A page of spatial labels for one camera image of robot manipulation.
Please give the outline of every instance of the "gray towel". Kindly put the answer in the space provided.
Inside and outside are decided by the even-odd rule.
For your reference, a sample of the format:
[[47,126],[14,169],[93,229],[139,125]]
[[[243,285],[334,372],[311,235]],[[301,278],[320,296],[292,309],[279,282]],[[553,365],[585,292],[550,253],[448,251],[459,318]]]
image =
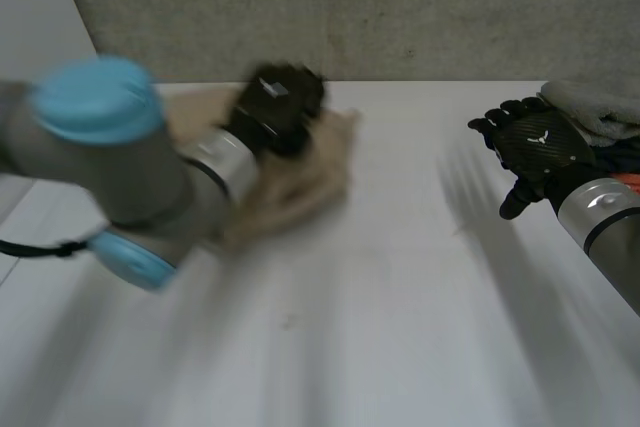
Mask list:
[[558,80],[544,84],[540,93],[571,118],[589,145],[608,147],[618,140],[640,136],[637,78]]

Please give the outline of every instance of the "robotic arm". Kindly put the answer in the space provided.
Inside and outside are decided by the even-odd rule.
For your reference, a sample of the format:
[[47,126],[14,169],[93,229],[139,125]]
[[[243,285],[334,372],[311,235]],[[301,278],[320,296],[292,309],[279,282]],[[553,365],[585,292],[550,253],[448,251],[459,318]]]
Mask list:
[[561,225],[640,315],[640,196],[596,169],[584,139],[541,98],[504,102],[469,127],[518,176],[500,215],[513,219],[548,199]]
[[0,83],[0,171],[87,189],[110,225],[83,245],[154,290],[198,239],[220,230],[264,152],[304,149],[323,96],[306,69],[262,66],[228,123],[178,151],[145,70],[113,57],[80,62],[39,85]]

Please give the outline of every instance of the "crumpled fabric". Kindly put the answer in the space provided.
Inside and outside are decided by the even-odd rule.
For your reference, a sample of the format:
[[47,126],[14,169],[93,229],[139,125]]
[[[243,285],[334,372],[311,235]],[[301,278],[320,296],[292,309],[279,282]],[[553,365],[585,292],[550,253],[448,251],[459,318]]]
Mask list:
[[[215,88],[165,99],[169,130],[176,143],[187,143],[210,125],[224,123],[237,95]],[[237,250],[268,234],[293,227],[345,197],[359,114],[325,110],[311,128],[307,150],[295,159],[266,154],[260,177],[235,208],[221,238],[210,239]]]
[[640,136],[637,78],[551,81],[542,86],[540,93],[572,120],[591,146],[608,147],[618,140]]

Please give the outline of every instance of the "orange object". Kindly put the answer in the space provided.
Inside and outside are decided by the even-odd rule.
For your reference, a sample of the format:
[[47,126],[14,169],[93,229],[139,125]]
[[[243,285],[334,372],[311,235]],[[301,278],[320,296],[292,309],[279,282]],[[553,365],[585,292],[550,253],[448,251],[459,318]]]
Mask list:
[[612,176],[627,184],[636,194],[640,194],[640,174],[612,174]]

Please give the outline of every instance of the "logo on robotic hand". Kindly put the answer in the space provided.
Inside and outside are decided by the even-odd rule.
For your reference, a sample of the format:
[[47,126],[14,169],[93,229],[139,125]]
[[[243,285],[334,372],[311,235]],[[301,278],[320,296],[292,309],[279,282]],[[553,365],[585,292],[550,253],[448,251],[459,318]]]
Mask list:
[[270,84],[269,82],[265,82],[262,78],[259,78],[258,80],[262,84],[264,90],[274,99],[289,93],[289,91],[280,82]]
[[545,145],[547,143],[547,137],[549,137],[549,131],[544,131],[543,137],[538,137],[537,139],[527,139],[529,142],[533,142],[534,144],[542,144]]

